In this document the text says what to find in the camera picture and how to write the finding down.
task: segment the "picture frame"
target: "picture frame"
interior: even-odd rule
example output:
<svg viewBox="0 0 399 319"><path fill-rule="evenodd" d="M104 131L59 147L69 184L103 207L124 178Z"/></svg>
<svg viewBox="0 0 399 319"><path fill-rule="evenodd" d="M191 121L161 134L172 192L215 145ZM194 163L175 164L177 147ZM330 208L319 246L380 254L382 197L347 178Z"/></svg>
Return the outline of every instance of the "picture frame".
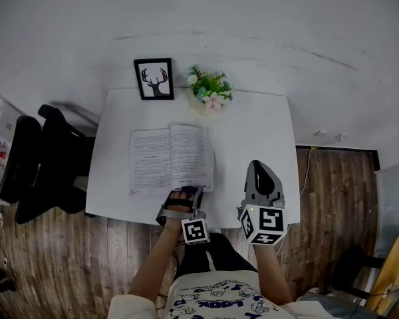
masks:
<svg viewBox="0 0 399 319"><path fill-rule="evenodd" d="M174 99L171 58L136 59L133 63L141 99Z"/></svg>

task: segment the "hand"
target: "hand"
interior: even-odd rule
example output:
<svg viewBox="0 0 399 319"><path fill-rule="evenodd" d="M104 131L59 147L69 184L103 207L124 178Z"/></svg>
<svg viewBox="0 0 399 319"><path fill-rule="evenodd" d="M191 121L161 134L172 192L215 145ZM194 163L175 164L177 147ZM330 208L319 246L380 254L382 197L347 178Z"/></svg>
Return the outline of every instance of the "hand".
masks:
<svg viewBox="0 0 399 319"><path fill-rule="evenodd" d="M194 196L188 195L184 191L173 191L170 194L170 199L189 199L190 201L193 201ZM167 209L172 211L179 211L180 213L189 213L191 210L189 207L185 207L184 205L170 205ZM165 228L180 235L180 233L182 232L182 224L180 223L180 221L180 219L168 217L166 219Z"/></svg>

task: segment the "potted plant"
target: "potted plant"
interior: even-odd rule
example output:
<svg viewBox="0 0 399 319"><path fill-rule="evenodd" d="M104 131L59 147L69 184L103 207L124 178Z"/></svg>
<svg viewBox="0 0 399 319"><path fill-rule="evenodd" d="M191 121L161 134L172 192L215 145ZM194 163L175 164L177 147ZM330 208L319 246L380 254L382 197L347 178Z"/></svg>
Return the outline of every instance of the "potted plant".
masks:
<svg viewBox="0 0 399 319"><path fill-rule="evenodd" d="M201 114L209 114L222 109L233 100L232 88L224 80L226 75L221 72L216 76L201 72L197 66L191 68L188 82L191 86L192 107Z"/></svg>

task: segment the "floor plank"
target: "floor plank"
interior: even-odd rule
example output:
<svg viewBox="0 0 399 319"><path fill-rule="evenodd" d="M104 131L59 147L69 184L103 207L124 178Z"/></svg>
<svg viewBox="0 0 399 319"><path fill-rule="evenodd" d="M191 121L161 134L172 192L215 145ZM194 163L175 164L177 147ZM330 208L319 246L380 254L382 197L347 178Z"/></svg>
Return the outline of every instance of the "floor plank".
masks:
<svg viewBox="0 0 399 319"><path fill-rule="evenodd" d="M377 232L371 153L297 149L300 188L309 155L301 222L291 226L278 255L294 297L314 286L330 291L340 254L352 244L360 244L372 254ZM0 206L0 210L5 216L1 244L19 287L18 292L0 294L0 302L12 318L106 318L111 298L128 291L161 233L158 226L90 218L82 213L69 215L60 209L16 225L16 207ZM253 248L240 230L224 229L222 233L255 265ZM177 247L180 258L183 249ZM3 259L0 249L0 268ZM176 260L172 259L163 294L168 292L175 271ZM364 288L367 276L364 270L355 285ZM159 299L157 307L163 305Z"/></svg>

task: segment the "open book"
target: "open book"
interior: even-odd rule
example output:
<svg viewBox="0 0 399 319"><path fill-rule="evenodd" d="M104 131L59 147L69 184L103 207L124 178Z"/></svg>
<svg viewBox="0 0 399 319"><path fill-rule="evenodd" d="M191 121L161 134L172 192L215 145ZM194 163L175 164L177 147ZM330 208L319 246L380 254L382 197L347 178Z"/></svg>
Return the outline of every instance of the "open book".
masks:
<svg viewBox="0 0 399 319"><path fill-rule="evenodd" d="M213 191L214 155L206 129L174 125L130 135L130 193L185 185Z"/></svg>

